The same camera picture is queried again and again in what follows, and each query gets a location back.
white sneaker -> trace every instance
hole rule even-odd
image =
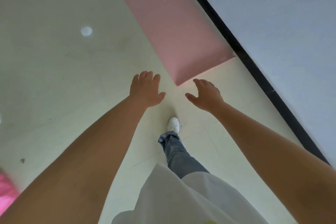
[[[180,121],[176,117],[171,117],[168,121],[167,131],[174,131],[175,133],[179,133],[180,131]]]

white tile floor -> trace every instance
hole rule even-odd
[[[225,129],[185,99],[185,92],[196,92],[193,83],[174,85],[123,0],[0,5],[0,167],[20,190],[127,96],[134,74],[153,70],[162,76],[166,98],[140,121],[100,223],[132,209],[154,165],[165,162],[157,138],[171,116],[180,119],[187,150],[209,171],[237,188],[270,223],[295,222]],[[81,35],[83,26],[92,27],[90,37]],[[238,58],[202,78],[218,86],[228,103],[298,143]]]

white wall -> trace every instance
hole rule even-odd
[[[336,167],[336,0],[208,0]]]

person's left hand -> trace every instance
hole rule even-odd
[[[152,71],[143,71],[133,77],[129,96],[139,100],[145,107],[158,105],[164,99],[166,93],[159,94],[160,75],[153,78]]]

leg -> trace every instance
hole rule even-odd
[[[191,157],[183,146],[180,137],[174,131],[162,134],[158,140],[166,154],[167,164],[180,179],[193,172],[206,172],[195,158]]]

